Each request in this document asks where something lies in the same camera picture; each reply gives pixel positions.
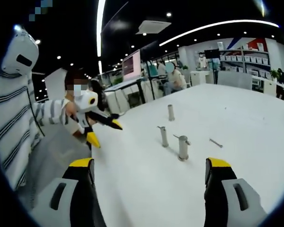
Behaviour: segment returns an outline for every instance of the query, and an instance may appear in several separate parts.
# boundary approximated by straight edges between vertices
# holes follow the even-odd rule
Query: computer screen
[[[129,55],[122,62],[123,81],[141,76],[140,50]]]

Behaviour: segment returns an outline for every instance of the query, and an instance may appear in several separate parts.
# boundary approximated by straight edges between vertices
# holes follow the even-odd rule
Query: striped shirt
[[[31,73],[22,76],[0,72],[0,162],[13,190],[25,183],[28,156],[43,137],[32,109],[41,126],[67,124],[64,107],[68,102],[63,99],[35,103]]]

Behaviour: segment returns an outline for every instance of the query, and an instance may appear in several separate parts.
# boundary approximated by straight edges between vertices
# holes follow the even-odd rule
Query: ceiling vent
[[[154,20],[145,20],[139,26],[139,32],[137,34],[158,34],[171,25],[170,22],[164,21],[154,21]]]

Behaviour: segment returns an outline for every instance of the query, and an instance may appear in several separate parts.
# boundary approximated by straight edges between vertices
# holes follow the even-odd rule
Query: metal pin
[[[188,160],[188,145],[191,145],[191,143],[187,140],[187,136],[176,136],[174,137],[179,139],[179,156],[178,159],[180,161],[186,161]]]
[[[165,127],[159,127],[157,126],[160,131],[161,131],[161,136],[162,136],[162,146],[167,148],[169,146],[169,143],[167,142],[167,135],[166,135],[166,129]]]
[[[217,143],[216,141],[212,140],[212,139],[209,139],[210,142],[213,142],[215,145],[219,146],[220,148],[223,147],[223,145]]]
[[[174,110],[172,105],[168,105],[168,109],[169,109],[169,121],[174,121],[175,120],[175,116],[174,116]]]

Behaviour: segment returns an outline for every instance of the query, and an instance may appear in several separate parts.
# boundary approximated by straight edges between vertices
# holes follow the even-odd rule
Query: metal cylinder
[[[167,142],[167,134],[166,134],[166,129],[165,127],[159,127],[161,131],[161,136],[162,136],[162,146],[167,148],[169,146],[169,143]]]
[[[180,136],[179,137],[179,160],[186,161],[188,160],[188,145],[189,142],[187,141],[187,136]]]
[[[168,105],[168,109],[169,109],[169,121],[174,121],[175,120],[175,116],[174,116],[174,109],[172,107],[172,105]]]

